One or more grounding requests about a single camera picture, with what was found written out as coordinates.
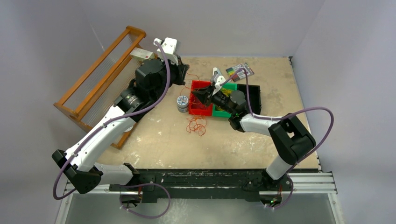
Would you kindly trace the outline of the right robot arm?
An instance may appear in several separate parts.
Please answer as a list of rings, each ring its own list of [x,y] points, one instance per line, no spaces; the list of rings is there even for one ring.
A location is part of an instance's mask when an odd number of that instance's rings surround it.
[[[213,85],[196,88],[193,96],[203,105],[215,105],[231,116],[230,126],[239,132],[259,133],[271,137],[277,150],[277,157],[265,169],[262,177],[263,186],[273,190],[280,185],[281,177],[303,156],[315,146],[316,141],[297,116],[283,119],[281,117],[263,117],[251,114],[248,108],[249,100],[240,90],[231,91],[225,95],[216,91]]]

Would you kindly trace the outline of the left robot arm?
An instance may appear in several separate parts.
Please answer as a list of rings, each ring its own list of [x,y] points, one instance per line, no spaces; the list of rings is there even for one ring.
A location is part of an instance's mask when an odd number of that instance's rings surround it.
[[[104,165],[97,160],[122,133],[159,104],[173,84],[185,84],[190,66],[180,57],[177,61],[177,64],[161,59],[143,61],[101,121],[77,144],[52,154],[52,159],[78,193],[85,194],[105,184],[119,184],[128,191],[138,188],[139,178],[134,175],[137,171],[132,165]]]

